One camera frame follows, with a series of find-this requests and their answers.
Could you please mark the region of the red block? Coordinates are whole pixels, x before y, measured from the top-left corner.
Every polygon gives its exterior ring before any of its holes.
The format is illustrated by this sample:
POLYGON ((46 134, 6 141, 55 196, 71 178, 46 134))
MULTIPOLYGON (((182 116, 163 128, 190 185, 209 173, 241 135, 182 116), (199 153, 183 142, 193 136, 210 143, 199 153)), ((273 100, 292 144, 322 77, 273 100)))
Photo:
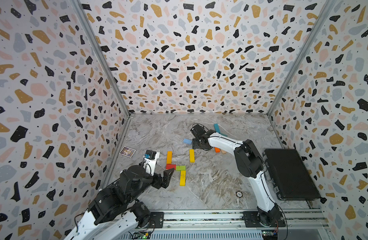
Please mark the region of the red block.
POLYGON ((170 169, 176 169, 176 165, 173 165, 173 164, 167 164, 167 165, 166 165, 166 170, 170 170, 170 169))

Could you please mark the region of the lime green block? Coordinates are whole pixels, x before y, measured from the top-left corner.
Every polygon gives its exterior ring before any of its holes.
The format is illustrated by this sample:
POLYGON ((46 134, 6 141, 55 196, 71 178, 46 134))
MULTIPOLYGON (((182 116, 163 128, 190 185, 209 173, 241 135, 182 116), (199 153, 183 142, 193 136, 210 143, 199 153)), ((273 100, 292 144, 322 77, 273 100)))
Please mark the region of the lime green block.
POLYGON ((176 171, 185 171, 186 166, 176 166, 176 171))

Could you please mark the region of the yellow block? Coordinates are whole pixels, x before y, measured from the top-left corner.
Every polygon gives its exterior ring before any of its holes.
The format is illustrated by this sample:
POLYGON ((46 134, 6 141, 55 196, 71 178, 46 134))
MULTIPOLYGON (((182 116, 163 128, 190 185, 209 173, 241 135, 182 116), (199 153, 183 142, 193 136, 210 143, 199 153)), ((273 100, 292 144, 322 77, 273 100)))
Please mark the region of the yellow block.
POLYGON ((189 161, 191 163, 195 162, 195 155, 194 155, 194 150, 193 149, 189 150, 189 161))
POLYGON ((186 171, 181 171, 180 174, 180 186, 183 187, 185 186, 186 183, 186 171))

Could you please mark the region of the orange-yellow long block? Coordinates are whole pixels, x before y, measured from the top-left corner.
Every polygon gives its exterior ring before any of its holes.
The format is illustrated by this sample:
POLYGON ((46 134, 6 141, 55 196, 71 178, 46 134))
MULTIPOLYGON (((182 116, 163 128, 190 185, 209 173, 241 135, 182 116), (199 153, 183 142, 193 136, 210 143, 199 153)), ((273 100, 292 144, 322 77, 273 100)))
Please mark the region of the orange-yellow long block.
POLYGON ((173 152, 172 151, 168 151, 167 152, 167 165, 171 165, 172 164, 172 158, 173 158, 173 152))

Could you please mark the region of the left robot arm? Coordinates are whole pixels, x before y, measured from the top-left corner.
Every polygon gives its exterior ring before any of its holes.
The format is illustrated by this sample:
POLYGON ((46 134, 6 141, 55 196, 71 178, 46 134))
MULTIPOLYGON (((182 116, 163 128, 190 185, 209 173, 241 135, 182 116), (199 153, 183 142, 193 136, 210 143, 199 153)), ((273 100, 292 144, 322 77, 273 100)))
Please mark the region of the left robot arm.
POLYGON ((167 188, 174 169, 151 175, 151 167, 134 165, 124 170, 118 180, 99 191, 89 204, 68 240, 118 240, 122 236, 149 239, 163 226, 164 213, 152 213, 138 197, 149 187, 167 188))

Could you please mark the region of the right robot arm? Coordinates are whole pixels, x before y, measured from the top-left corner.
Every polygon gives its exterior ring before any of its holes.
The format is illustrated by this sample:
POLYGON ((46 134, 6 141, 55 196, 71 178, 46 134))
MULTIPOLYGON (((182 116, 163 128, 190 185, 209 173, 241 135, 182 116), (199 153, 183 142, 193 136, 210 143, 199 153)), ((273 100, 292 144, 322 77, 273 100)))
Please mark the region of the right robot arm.
POLYGON ((194 149, 209 151, 218 148, 235 157, 238 171, 248 178, 256 197, 260 223, 265 227, 279 226, 285 217, 270 194, 265 180, 263 159, 253 141, 231 139, 201 124, 194 124, 190 131, 194 136, 194 149))

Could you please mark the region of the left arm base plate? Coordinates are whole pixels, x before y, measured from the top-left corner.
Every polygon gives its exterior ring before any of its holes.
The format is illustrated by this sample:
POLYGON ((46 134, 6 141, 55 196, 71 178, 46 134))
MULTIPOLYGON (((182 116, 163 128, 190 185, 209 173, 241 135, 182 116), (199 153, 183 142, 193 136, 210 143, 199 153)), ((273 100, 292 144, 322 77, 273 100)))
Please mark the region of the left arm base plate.
POLYGON ((145 229, 162 229, 164 225, 164 212, 151 212, 147 223, 143 226, 145 229))

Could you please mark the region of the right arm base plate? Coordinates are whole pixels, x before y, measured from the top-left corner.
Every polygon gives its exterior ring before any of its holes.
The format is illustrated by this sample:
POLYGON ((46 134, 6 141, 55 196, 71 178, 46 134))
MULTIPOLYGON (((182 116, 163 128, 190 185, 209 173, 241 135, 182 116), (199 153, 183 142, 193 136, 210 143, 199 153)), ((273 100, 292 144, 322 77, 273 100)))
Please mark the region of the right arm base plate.
POLYGON ((285 219, 279 211, 245 211, 242 214, 246 228, 286 227, 285 219))

